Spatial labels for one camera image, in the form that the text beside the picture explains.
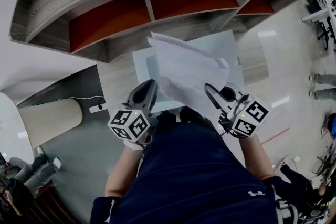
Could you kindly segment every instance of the white paper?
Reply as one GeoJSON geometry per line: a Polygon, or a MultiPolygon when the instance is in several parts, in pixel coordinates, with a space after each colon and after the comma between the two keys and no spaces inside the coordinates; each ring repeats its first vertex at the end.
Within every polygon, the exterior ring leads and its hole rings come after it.
{"type": "Polygon", "coordinates": [[[148,42],[158,56],[160,91],[201,115],[208,115],[214,105],[204,85],[209,83],[220,91],[230,73],[227,62],[176,38],[152,33],[148,42]]]}

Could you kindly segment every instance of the white wall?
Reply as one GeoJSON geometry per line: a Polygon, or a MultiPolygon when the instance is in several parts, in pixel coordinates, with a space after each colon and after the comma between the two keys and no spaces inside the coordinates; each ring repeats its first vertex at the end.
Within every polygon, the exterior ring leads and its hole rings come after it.
{"type": "Polygon", "coordinates": [[[0,91],[19,102],[95,62],[9,41],[16,1],[0,0],[0,91]]]}

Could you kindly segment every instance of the wire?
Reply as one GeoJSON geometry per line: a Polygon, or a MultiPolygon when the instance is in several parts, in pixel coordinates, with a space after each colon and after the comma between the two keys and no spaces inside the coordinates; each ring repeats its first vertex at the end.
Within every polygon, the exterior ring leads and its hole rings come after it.
{"type": "Polygon", "coordinates": [[[143,150],[146,149],[146,147],[143,144],[140,144],[138,141],[135,141],[135,144],[141,146],[143,150]]]}
{"type": "MultiPolygon", "coordinates": [[[[84,100],[90,100],[90,99],[93,99],[93,98],[100,98],[100,99],[102,99],[102,98],[105,98],[104,96],[98,96],[98,95],[95,95],[95,96],[92,96],[92,97],[69,97],[69,98],[67,98],[67,99],[70,99],[70,98],[73,98],[73,99],[84,99],[84,100]]],[[[31,104],[31,105],[27,105],[27,106],[25,106],[25,108],[30,108],[31,106],[36,106],[36,105],[42,105],[42,104],[31,104]]]]}
{"type": "Polygon", "coordinates": [[[295,161],[293,160],[293,159],[291,159],[291,158],[288,158],[288,157],[284,157],[284,158],[282,158],[278,163],[277,163],[277,165],[275,166],[275,168],[274,168],[274,171],[279,167],[279,164],[284,160],[284,159],[290,159],[293,163],[294,163],[294,165],[295,165],[295,170],[296,170],[296,172],[298,173],[298,168],[297,168],[297,166],[296,166],[296,163],[295,163],[295,161]]]}
{"type": "Polygon", "coordinates": [[[86,97],[69,97],[67,99],[70,99],[70,98],[89,100],[89,99],[93,99],[93,98],[105,98],[105,97],[104,96],[92,96],[92,97],[88,97],[88,98],[86,98],[86,97]]]}

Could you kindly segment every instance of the under armour logo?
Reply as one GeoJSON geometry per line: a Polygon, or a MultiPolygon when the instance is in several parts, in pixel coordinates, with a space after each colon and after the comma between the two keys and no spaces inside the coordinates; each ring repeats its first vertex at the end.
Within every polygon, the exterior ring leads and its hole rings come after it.
{"type": "Polygon", "coordinates": [[[252,191],[248,192],[251,196],[256,197],[257,195],[265,195],[262,191],[258,191],[257,193],[253,193],[252,191]]]}

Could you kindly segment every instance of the person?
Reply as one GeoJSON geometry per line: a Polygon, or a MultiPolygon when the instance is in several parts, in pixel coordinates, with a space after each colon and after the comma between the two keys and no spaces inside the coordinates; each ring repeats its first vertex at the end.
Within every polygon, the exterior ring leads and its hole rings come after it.
{"type": "Polygon", "coordinates": [[[327,113],[322,126],[322,135],[330,135],[333,139],[336,138],[336,113],[327,113]]]}
{"type": "Polygon", "coordinates": [[[0,212],[7,211],[8,203],[17,215],[23,215],[34,203],[34,200],[41,187],[45,186],[51,178],[59,171],[61,161],[55,158],[52,163],[48,162],[41,147],[37,147],[38,156],[31,165],[26,165],[16,176],[14,176],[8,186],[1,192],[3,206],[0,212]]]}
{"type": "Polygon", "coordinates": [[[291,203],[297,205],[299,215],[307,215],[313,209],[312,196],[314,196],[313,186],[305,176],[289,168],[288,158],[284,158],[280,171],[289,179],[290,183],[282,182],[283,196],[291,203]]]}
{"type": "Polygon", "coordinates": [[[105,197],[94,200],[91,224],[278,223],[274,185],[282,180],[257,135],[239,140],[245,168],[191,109],[181,111],[180,123],[168,112],[157,119],[144,151],[124,148],[105,197]]]}
{"type": "Polygon", "coordinates": [[[336,200],[336,173],[325,179],[312,193],[311,200],[315,208],[329,208],[336,200]]]}
{"type": "MultiPolygon", "coordinates": [[[[309,81],[317,84],[328,84],[336,87],[336,75],[313,74],[309,76],[309,81]]],[[[314,98],[315,100],[336,100],[336,88],[319,91],[309,91],[309,97],[314,98]]]]}
{"type": "Polygon", "coordinates": [[[12,206],[14,201],[10,196],[0,195],[0,223],[27,223],[26,219],[12,206]]]}

